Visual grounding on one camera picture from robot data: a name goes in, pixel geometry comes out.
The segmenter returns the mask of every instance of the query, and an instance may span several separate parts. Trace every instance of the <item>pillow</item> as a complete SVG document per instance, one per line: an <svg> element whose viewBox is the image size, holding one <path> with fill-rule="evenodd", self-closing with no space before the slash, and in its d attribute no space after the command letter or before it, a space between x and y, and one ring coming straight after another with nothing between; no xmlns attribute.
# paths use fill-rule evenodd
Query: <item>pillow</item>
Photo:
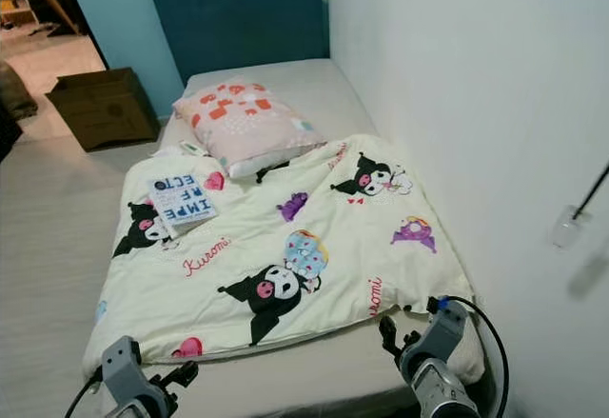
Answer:
<svg viewBox="0 0 609 418"><path fill-rule="evenodd" d="M179 99L173 107L231 178L253 175L324 143L269 90L239 77Z"/></svg>

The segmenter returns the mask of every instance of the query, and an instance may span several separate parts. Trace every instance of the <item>cardboard box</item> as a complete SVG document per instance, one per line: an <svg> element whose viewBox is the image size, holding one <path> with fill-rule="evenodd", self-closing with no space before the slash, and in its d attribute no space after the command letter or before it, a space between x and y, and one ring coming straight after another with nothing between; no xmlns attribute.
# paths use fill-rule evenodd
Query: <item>cardboard box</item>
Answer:
<svg viewBox="0 0 609 418"><path fill-rule="evenodd" d="M86 151L155 141L160 125L131 69L59 77L50 102Z"/></svg>

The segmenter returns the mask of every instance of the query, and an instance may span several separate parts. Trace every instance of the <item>white bed sheet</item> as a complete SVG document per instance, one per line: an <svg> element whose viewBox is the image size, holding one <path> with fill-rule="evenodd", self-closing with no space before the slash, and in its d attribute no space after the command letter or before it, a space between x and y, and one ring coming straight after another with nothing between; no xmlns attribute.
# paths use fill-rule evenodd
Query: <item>white bed sheet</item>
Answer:
<svg viewBox="0 0 609 418"><path fill-rule="evenodd" d="M356 93L329 59L220 70L194 75L185 95L208 85L241 75L272 90L310 121L327 139L376 130ZM172 115L161 141L161 149L181 139L197 143L189 127ZM398 341L415 329L423 332L422 317L395 312ZM483 371L480 339L471 322L465 337L449 360L466 383L477 381ZM147 376L169 372L173 367L147 368ZM401 388L401 394L389 394ZM378 321L302 343L238 359L202 363L197 379L188 390L176 389L180 408L176 416L289 416L299 408L305 416L341 416L347 400L379 393L362 407L375 416L392 403L413 404L392 357L383 350Z"/></svg>

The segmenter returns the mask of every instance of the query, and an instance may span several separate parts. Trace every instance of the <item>book cover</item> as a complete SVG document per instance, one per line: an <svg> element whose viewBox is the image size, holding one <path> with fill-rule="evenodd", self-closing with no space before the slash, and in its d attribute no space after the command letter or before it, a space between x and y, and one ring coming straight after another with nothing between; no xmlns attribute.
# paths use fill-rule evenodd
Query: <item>book cover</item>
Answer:
<svg viewBox="0 0 609 418"><path fill-rule="evenodd" d="M217 215L205 190L191 174L150 180L148 190L172 239Z"/></svg>

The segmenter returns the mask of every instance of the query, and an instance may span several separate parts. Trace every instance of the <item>bed frame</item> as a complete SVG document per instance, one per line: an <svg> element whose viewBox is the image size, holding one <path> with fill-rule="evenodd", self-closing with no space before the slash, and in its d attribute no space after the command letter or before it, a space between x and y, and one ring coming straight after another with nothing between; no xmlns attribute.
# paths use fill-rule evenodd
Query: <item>bed frame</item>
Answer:
<svg viewBox="0 0 609 418"><path fill-rule="evenodd" d="M154 0L184 82L196 73L329 57L322 0Z"/></svg>

